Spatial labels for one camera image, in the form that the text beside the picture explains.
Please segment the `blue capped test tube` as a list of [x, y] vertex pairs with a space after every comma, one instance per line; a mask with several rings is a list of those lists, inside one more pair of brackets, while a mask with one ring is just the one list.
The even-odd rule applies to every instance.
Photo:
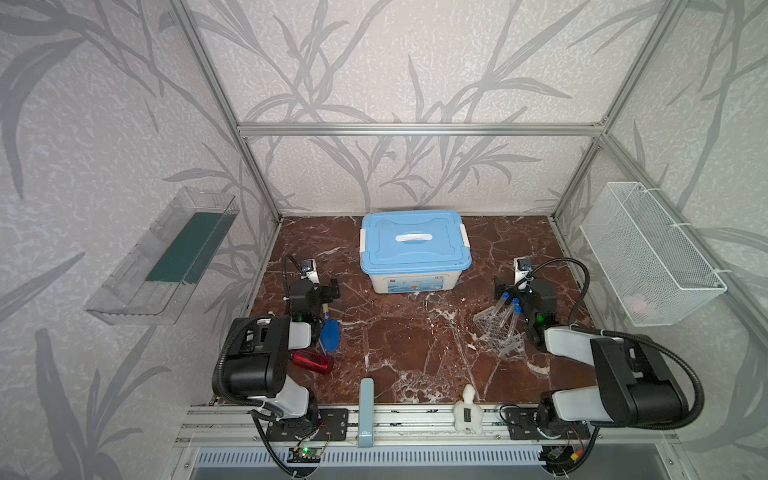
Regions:
[[504, 310], [500, 316], [499, 327], [506, 331], [509, 327], [516, 322], [517, 315], [519, 313], [519, 299], [513, 298], [510, 305]]
[[508, 332], [507, 332], [507, 340], [511, 340], [516, 335], [517, 331], [517, 324], [520, 319], [522, 313], [522, 309], [518, 303], [513, 303], [508, 315], [509, 325], [508, 325]]
[[499, 298], [497, 303], [492, 307], [492, 309], [491, 309], [491, 311], [489, 313], [489, 318], [491, 320], [497, 319], [499, 317], [499, 314], [501, 313], [502, 309], [506, 305], [509, 297], [510, 297], [510, 294], [508, 292], [504, 292], [501, 295], [501, 297]]

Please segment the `clear test tube rack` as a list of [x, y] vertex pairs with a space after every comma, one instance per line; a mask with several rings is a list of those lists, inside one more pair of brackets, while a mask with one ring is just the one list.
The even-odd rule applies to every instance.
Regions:
[[500, 356], [508, 356], [523, 346], [523, 334], [517, 329], [514, 338], [507, 340], [508, 330], [503, 331], [499, 327], [500, 316], [504, 311], [501, 311], [497, 319], [491, 320], [489, 318], [491, 309], [492, 307], [489, 307], [477, 313], [473, 317], [473, 322], [481, 331], [481, 337], [484, 338]]

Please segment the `white plastic storage bin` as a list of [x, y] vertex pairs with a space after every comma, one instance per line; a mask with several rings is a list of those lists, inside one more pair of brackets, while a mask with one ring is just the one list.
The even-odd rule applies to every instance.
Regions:
[[464, 271], [389, 275], [369, 275], [363, 272], [370, 277], [375, 292], [392, 294], [451, 290]]

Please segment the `blue plastic bin lid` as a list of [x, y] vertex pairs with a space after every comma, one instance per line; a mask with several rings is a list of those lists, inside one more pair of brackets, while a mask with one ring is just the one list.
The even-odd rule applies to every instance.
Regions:
[[372, 213], [361, 225], [360, 264], [369, 275], [464, 271], [469, 237], [453, 210]]

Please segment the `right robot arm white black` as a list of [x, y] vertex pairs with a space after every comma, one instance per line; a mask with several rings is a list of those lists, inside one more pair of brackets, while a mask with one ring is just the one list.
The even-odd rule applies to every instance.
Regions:
[[513, 417], [514, 424], [558, 439], [584, 424], [675, 430], [703, 412], [703, 384], [679, 355], [646, 335], [560, 324], [551, 282], [495, 278], [494, 297], [519, 308], [533, 346], [592, 367], [596, 378], [593, 386], [543, 393], [536, 408]]

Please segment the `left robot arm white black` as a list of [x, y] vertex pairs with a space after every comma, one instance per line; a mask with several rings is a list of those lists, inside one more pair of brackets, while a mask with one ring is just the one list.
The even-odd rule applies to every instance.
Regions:
[[298, 366], [328, 374], [329, 356], [341, 340], [328, 305], [341, 297], [338, 280], [321, 285], [302, 278], [287, 290], [284, 315], [262, 314], [233, 321], [212, 374], [216, 398], [255, 410], [269, 441], [343, 441], [349, 413], [321, 408], [311, 389], [289, 376]]

